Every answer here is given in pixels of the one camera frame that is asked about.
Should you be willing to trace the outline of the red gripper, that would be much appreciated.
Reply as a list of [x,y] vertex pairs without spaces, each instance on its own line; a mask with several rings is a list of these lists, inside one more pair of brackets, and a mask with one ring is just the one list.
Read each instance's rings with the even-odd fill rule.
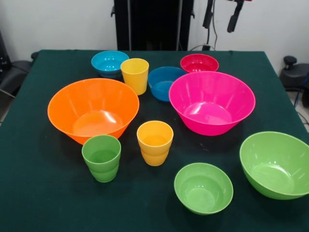
[[[228,24],[228,27],[227,27],[227,32],[229,32],[229,33],[234,32],[240,11],[242,10],[243,4],[244,4],[244,1],[252,2],[253,0],[235,0],[237,5],[235,7],[234,14],[230,18],[230,21],[229,21],[229,24]],[[212,20],[212,17],[213,17],[213,12],[212,12],[213,3],[214,3],[214,0],[208,0],[206,12],[205,12],[205,17],[204,17],[204,21],[203,21],[203,24],[202,24],[202,26],[205,29],[209,29],[209,27],[210,27],[210,23],[211,23],[211,20]]]

